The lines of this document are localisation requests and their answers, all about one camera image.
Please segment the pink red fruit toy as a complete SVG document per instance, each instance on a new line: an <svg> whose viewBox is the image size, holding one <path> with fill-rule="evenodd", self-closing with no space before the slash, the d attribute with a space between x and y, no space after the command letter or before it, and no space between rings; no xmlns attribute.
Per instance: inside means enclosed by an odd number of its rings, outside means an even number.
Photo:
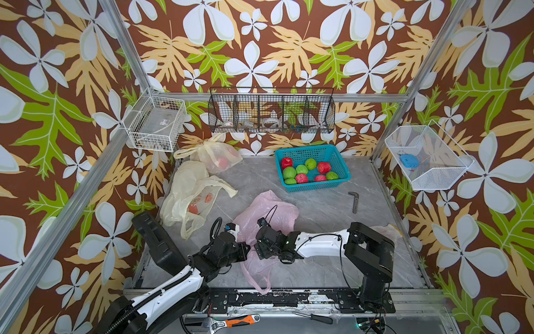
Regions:
<svg viewBox="0 0 534 334"><path fill-rule="evenodd" d="M298 185L300 184L304 184L304 183L308 183L309 180L308 180L308 177L307 177L307 174L305 173L300 173L300 174L297 174L295 176L295 180L297 182Z"/></svg>

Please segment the yellow plastic bag with fruit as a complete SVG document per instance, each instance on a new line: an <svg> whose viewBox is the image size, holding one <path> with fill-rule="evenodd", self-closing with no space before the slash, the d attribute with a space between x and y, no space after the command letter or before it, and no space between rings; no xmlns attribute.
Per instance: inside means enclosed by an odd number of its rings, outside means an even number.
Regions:
<svg viewBox="0 0 534 334"><path fill-rule="evenodd" d="M176 170L169 194L161 207L163 224L179 224L181 238L189 239L203 227L222 190L231 198L238 193L223 179L210 175L202 162L185 161Z"/></svg>

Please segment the red apple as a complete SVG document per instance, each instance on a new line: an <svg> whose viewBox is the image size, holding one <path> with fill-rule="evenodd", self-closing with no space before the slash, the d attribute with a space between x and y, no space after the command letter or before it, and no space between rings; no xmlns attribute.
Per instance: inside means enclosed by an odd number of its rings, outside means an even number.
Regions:
<svg viewBox="0 0 534 334"><path fill-rule="evenodd" d="M283 157L280 162L282 170L288 167L293 167L293 160L289 157Z"/></svg>

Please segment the green round fruit toy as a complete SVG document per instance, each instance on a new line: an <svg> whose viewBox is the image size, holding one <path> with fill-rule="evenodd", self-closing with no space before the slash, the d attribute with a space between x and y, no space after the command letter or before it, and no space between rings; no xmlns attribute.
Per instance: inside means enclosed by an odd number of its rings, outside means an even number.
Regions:
<svg viewBox="0 0 534 334"><path fill-rule="evenodd" d="M327 180L338 180L339 179L339 176L333 171L328 172L325 176Z"/></svg>

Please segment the green cabbage toy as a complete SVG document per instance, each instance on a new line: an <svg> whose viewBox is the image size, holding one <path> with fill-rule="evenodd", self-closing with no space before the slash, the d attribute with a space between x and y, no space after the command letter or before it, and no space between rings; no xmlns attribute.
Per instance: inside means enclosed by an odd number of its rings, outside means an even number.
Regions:
<svg viewBox="0 0 534 334"><path fill-rule="evenodd" d="M297 175L296 169L292 166L288 166L284 168L282 171L282 177L284 180L293 179L296 177L296 175Z"/></svg>

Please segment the green apple toy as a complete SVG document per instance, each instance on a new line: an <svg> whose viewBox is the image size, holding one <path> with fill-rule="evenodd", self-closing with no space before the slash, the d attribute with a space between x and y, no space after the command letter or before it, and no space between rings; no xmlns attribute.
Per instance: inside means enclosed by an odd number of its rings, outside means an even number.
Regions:
<svg viewBox="0 0 534 334"><path fill-rule="evenodd" d="M305 161L304 165L309 169L309 171L312 171L317 168L317 161L313 158L309 158Z"/></svg>

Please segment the green bumpy fruit toy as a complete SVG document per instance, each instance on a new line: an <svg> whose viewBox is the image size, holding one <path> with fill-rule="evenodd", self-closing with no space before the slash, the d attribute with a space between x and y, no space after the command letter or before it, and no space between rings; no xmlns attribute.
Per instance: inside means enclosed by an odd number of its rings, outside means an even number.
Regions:
<svg viewBox="0 0 534 334"><path fill-rule="evenodd" d="M297 174L305 174L307 175L309 172L309 169L306 167L306 165L301 164L296 167Z"/></svg>

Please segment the teal plastic basket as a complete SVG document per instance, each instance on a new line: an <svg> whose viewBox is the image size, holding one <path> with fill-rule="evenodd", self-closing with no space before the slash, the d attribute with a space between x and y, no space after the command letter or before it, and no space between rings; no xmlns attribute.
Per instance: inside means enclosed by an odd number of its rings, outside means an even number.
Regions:
<svg viewBox="0 0 534 334"><path fill-rule="evenodd" d="M280 182L289 193L335 188L351 179L346 162L333 145L277 150L275 162Z"/></svg>

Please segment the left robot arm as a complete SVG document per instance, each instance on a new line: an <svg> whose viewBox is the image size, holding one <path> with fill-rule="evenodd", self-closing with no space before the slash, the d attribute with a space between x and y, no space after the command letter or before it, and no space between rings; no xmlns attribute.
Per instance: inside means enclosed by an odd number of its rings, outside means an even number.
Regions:
<svg viewBox="0 0 534 334"><path fill-rule="evenodd" d="M250 246L238 241L239 225L211 226L209 243L188 256L188 263L172 278L140 296L115 300L97 325L96 333L149 333L172 313L183 315L207 291L207 283L236 262L247 260Z"/></svg>

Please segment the pink plastic bag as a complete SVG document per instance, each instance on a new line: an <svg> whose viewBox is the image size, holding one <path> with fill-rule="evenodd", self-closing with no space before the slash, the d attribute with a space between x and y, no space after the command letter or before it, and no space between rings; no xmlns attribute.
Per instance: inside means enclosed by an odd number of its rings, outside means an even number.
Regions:
<svg viewBox="0 0 534 334"><path fill-rule="evenodd" d="M239 227L238 241L250 246L247 260L241 263L241 270L245 279L256 291L265 295L271 291L270 273L279 260L275 256L267 255L261 259L255 248L257 234L262 228L274 230L288 235L294 231L298 208L284 202L271 190L260 193L242 213L235 218L234 223Z"/></svg>

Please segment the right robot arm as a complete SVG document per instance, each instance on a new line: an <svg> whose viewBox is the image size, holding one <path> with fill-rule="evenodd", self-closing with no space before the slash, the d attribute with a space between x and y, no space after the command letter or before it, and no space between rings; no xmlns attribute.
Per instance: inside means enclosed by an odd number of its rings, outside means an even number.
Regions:
<svg viewBox="0 0 534 334"><path fill-rule="evenodd" d="M392 240L359 222L338 232L293 231L287 235L275 230L265 218L260 218L257 225L254 249L261 260L277 257L283 264L292 264L309 257L346 258L363 274L362 285L355 292L359 306L370 312L384 310L394 272Z"/></svg>

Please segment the small red fruit toy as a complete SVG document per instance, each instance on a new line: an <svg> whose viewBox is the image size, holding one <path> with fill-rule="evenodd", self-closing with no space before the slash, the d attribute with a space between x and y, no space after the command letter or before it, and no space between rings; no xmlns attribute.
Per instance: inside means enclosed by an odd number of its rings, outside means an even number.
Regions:
<svg viewBox="0 0 534 334"><path fill-rule="evenodd" d="M324 182L324 181L327 181L327 180L328 180L328 178L326 177L326 175L317 175L314 178L315 182Z"/></svg>

